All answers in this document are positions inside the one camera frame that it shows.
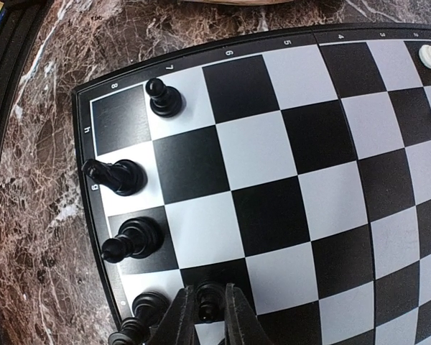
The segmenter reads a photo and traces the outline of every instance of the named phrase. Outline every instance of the chessboard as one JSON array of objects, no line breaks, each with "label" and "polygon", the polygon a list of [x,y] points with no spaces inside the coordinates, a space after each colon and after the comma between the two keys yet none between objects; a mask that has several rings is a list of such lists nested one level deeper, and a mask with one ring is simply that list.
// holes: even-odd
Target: chessboard
[{"label": "chessboard", "polygon": [[[212,42],[73,92],[93,250],[117,324],[148,290],[241,288],[274,344],[431,345],[431,27],[286,29]],[[183,108],[154,114],[160,78]],[[147,184],[119,196],[88,159],[132,160]],[[136,217],[162,246],[101,259]],[[196,323],[216,345],[223,321]]]}]

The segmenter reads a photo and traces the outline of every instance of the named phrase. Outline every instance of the marble surface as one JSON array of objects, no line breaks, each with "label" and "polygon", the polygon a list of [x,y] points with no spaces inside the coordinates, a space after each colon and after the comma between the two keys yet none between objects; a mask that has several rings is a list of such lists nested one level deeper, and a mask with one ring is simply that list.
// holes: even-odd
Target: marble surface
[{"label": "marble surface", "polygon": [[55,0],[24,69],[0,162],[6,344],[106,344],[114,330],[80,199],[73,87],[211,40],[340,22],[431,24],[431,0],[296,0],[249,8]]}]

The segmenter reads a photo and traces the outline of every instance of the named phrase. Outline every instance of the black pawn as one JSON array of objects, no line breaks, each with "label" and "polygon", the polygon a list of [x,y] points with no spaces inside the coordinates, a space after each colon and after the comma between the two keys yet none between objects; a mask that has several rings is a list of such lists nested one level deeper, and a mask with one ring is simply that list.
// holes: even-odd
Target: black pawn
[{"label": "black pawn", "polygon": [[212,323],[223,320],[225,288],[215,282],[204,282],[196,289],[198,318],[201,322]]},{"label": "black pawn", "polygon": [[99,185],[110,188],[119,196],[130,196],[139,192],[147,184],[144,169],[131,160],[119,160],[106,164],[98,160],[87,160],[81,170]]},{"label": "black pawn", "polygon": [[171,117],[182,109],[180,92],[172,86],[166,86],[161,79],[150,79],[145,91],[150,96],[150,108],[158,116]]},{"label": "black pawn", "polygon": [[134,299],[134,317],[126,318],[120,331],[111,334],[108,345],[137,345],[150,339],[150,327],[158,326],[170,306],[168,299],[160,293],[141,293]]},{"label": "black pawn", "polygon": [[118,234],[101,247],[102,259],[116,264],[125,257],[144,259],[157,251],[163,242],[162,232],[154,221],[144,217],[122,223]]}]

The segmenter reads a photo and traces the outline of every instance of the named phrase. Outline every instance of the marble table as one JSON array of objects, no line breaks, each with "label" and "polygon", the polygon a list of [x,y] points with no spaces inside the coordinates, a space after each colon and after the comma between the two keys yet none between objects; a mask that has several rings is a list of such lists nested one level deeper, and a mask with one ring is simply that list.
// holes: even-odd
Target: marble table
[{"label": "marble table", "polygon": [[72,88],[211,40],[341,22],[431,24],[431,0],[265,7],[55,0],[14,99],[0,162],[0,323],[6,344],[107,344],[115,329],[78,187]]}]

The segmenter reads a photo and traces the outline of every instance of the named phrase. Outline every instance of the black border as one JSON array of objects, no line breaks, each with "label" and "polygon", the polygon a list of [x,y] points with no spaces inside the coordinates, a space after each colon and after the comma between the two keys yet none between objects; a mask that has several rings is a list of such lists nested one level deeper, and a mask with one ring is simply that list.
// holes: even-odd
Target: black border
[{"label": "black border", "polygon": [[[386,36],[381,36],[381,30],[386,31]],[[204,45],[198,45],[190,48],[186,48],[184,50],[178,50],[176,52],[171,52],[165,55],[161,55],[159,57],[154,57],[152,59],[143,61],[141,63],[137,63],[134,65],[130,65],[128,67],[122,68],[120,70],[114,71],[112,73],[106,74],[104,76],[101,76],[100,78],[94,79],[92,81],[89,81],[87,83],[84,83],[81,86],[78,86],[73,89],[72,92],[72,100],[73,100],[73,126],[74,126],[74,135],[75,135],[75,148],[76,148],[76,155],[77,155],[77,165],[78,165],[78,178],[80,180],[80,188],[82,193],[82,199],[83,199],[83,207],[85,209],[85,217],[86,222],[88,224],[88,230],[91,238],[91,244],[93,246],[93,251],[96,257],[96,263],[98,265],[98,271],[99,275],[101,277],[101,281],[106,293],[108,304],[111,308],[111,312],[113,314],[113,319],[115,320],[115,323],[117,327],[120,326],[121,322],[121,312],[120,307],[116,303],[115,295],[124,295],[123,288],[121,286],[121,283],[119,281],[119,275],[118,273],[115,274],[113,279],[107,278],[107,271],[111,271],[110,268],[106,268],[106,266],[103,263],[103,260],[100,256],[100,245],[99,245],[99,239],[97,232],[95,231],[95,219],[99,217],[102,219],[102,221],[105,219],[103,215],[103,211],[98,210],[97,208],[101,206],[100,196],[97,198],[89,198],[88,197],[88,191],[91,187],[91,184],[89,181],[86,180],[84,174],[81,172],[81,165],[83,164],[83,156],[86,155],[87,157],[93,157],[93,143],[92,143],[92,136],[89,137],[91,139],[84,139],[83,138],[83,116],[82,113],[86,113],[88,110],[86,106],[89,106],[89,100],[95,98],[96,92],[94,90],[96,88],[102,88],[101,86],[104,86],[102,88],[103,90],[97,92],[98,95],[104,95],[106,94],[105,86],[108,84],[110,85],[111,82],[118,80],[119,78],[126,77],[127,75],[131,75],[136,72],[143,72],[143,75],[141,76],[146,80],[147,78],[151,78],[152,76],[155,76],[157,74],[157,71],[159,71],[159,75],[164,75],[166,73],[165,70],[163,70],[163,65],[168,64],[168,62],[176,61],[177,59],[189,59],[190,57],[194,55],[200,55],[204,52],[213,52],[214,50],[221,50],[226,51],[227,48],[233,45],[242,45],[250,42],[258,42],[259,40],[270,40],[273,38],[279,38],[279,37],[287,37],[287,36],[306,36],[306,35],[312,35],[314,42],[312,44],[326,44],[326,43],[338,43],[338,42],[351,42],[353,40],[380,40],[380,39],[408,39],[406,37],[406,31],[413,31],[418,32],[419,36],[412,36],[411,38],[413,40],[431,40],[431,25],[426,24],[397,24],[397,23],[375,23],[375,24],[368,24],[368,23],[358,23],[358,24],[329,24],[329,25],[320,25],[315,27],[297,27],[297,28],[290,28],[290,29],[281,29],[281,30],[275,30],[270,32],[262,32],[257,34],[250,34],[246,36],[239,36],[234,38],[229,38],[225,40],[215,41],[206,43]],[[359,37],[364,36],[363,39],[358,38],[357,34],[359,33]],[[224,60],[224,56],[221,55],[220,59],[217,60]],[[161,65],[161,68],[159,70],[154,69],[158,65]],[[130,316],[129,311],[125,311],[123,313],[124,317]]]}]

